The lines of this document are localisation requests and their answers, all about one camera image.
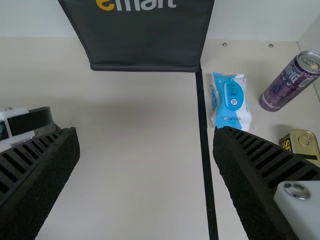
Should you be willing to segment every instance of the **white wall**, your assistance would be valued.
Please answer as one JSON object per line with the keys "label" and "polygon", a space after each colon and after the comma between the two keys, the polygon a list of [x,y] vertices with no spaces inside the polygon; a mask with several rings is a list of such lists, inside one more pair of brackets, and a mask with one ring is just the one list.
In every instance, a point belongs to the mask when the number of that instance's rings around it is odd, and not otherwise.
{"label": "white wall", "polygon": [[[314,51],[320,54],[320,15],[299,38],[298,45],[301,51]],[[314,81],[314,88],[320,99],[320,79]]]}
{"label": "white wall", "polygon": [[[207,37],[297,41],[319,13],[320,0],[215,0]],[[2,0],[0,37],[76,34],[58,0]]]}

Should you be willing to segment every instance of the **black fabric bag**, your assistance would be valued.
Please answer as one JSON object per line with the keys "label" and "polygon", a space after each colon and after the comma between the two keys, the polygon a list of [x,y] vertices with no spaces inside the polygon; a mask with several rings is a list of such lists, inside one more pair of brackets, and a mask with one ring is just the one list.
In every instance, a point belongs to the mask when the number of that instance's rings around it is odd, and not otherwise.
{"label": "black fabric bag", "polygon": [[196,72],[214,0],[59,0],[98,71]]}

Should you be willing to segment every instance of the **black divider strip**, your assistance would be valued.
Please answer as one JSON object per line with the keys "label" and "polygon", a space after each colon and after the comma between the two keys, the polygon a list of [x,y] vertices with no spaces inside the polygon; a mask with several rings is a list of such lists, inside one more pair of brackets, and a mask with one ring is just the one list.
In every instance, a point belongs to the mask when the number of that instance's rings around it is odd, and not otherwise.
{"label": "black divider strip", "polygon": [[204,80],[202,76],[201,65],[195,73],[196,93],[198,101],[198,118],[199,118],[199,133],[202,156],[202,169],[204,178],[204,191],[206,201],[206,214],[208,219],[209,239],[218,240],[218,226],[215,208],[214,187],[212,183],[210,151],[207,132],[207,113],[205,102]]}

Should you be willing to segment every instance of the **tin can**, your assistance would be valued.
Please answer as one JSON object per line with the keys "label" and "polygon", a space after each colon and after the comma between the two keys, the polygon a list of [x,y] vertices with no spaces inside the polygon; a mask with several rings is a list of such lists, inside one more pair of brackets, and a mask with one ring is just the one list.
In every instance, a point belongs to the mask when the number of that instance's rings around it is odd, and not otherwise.
{"label": "tin can", "polygon": [[320,167],[318,141],[312,132],[302,129],[292,130],[279,140],[279,145]]}
{"label": "tin can", "polygon": [[320,77],[320,55],[303,51],[285,67],[259,98],[267,111],[276,112]]}

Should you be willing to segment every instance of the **purple drink can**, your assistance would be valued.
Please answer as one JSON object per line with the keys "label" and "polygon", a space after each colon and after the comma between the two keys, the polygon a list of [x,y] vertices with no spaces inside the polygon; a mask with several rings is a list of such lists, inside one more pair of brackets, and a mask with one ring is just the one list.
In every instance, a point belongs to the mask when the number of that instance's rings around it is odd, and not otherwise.
{"label": "purple drink can", "polygon": [[276,112],[320,77],[320,55],[303,51],[285,67],[259,98],[267,111]]}

